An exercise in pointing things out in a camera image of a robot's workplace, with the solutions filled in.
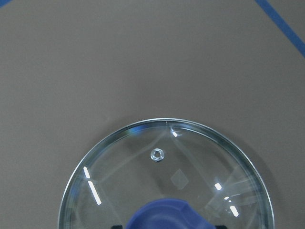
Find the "gray surface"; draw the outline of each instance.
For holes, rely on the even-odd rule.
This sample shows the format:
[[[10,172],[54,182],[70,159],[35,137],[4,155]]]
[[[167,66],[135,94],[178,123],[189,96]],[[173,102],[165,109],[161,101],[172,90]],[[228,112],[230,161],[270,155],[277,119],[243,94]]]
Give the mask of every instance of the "gray surface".
[[[254,1],[13,0],[0,21],[0,228],[56,228],[85,153],[153,117],[227,135],[277,228],[305,224],[305,61]]]

